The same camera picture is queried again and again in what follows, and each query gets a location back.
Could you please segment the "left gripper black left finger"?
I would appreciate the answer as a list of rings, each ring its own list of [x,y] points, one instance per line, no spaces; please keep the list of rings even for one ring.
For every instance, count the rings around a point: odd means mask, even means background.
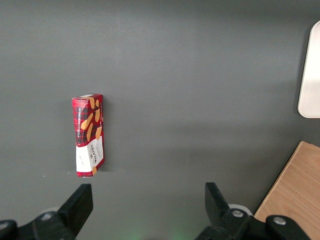
[[[91,184],[81,184],[58,208],[45,211],[18,226],[12,219],[0,221],[2,240],[74,240],[93,210]]]

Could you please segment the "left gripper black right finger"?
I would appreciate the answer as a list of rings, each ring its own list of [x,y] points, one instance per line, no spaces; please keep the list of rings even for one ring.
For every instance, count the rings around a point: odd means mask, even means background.
[[[214,182],[205,184],[205,210],[210,221],[198,240],[308,240],[291,218],[270,215],[265,222],[240,208],[231,208]]]

